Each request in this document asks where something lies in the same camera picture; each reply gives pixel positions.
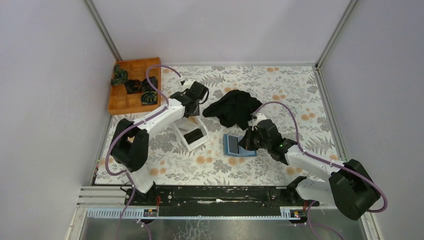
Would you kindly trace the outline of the blue leather card holder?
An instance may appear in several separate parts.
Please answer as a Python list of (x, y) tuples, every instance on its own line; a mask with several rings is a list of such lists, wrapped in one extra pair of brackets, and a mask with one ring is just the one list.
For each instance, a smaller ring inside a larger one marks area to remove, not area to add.
[(258, 155), (256, 150), (246, 150), (239, 145), (239, 142), (242, 139), (241, 136), (235, 136), (235, 137), (238, 138), (239, 154), (228, 153), (228, 145), (227, 145), (228, 136), (231, 136), (231, 135), (229, 135), (229, 134), (223, 135), (223, 154), (225, 156), (236, 157), (236, 158), (244, 158), (244, 157), (256, 157)]

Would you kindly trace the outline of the dark translucent card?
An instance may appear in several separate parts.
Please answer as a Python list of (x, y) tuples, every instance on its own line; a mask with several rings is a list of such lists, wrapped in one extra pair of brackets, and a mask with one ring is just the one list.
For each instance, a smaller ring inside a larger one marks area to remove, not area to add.
[(238, 155), (240, 153), (238, 138), (236, 136), (232, 136), (232, 135), (227, 136), (227, 151), (229, 154), (235, 154), (235, 155)]

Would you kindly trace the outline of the black card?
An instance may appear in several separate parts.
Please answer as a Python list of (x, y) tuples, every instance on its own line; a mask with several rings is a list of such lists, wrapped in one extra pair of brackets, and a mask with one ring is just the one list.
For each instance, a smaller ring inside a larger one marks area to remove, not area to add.
[(204, 134), (200, 128), (194, 129), (183, 135), (185, 141), (190, 145), (193, 142), (204, 137)]

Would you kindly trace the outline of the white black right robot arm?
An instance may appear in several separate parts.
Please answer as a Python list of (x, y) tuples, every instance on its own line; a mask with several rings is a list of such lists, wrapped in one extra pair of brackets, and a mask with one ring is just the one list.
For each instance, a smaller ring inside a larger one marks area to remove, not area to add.
[(283, 138), (270, 119), (249, 127), (238, 145), (247, 151), (264, 149), (275, 161), (318, 177), (313, 180), (300, 176), (287, 185), (286, 198), (293, 206), (305, 200), (317, 201), (335, 206), (347, 218), (358, 220), (382, 196), (359, 161), (324, 163), (318, 155), (301, 151), (295, 140)]

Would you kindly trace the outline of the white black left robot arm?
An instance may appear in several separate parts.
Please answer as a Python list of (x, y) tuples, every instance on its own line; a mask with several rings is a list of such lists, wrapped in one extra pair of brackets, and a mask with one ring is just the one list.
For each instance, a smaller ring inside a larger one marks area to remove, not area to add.
[(209, 132), (199, 118), (200, 106), (208, 99), (209, 89), (193, 79), (182, 85), (184, 91), (173, 93), (163, 107), (134, 121), (122, 119), (108, 150), (114, 160), (126, 168), (130, 183), (137, 190), (135, 197), (144, 206), (155, 200), (155, 192), (151, 189), (154, 180), (145, 166), (150, 138), (172, 127), (188, 151), (209, 140)]

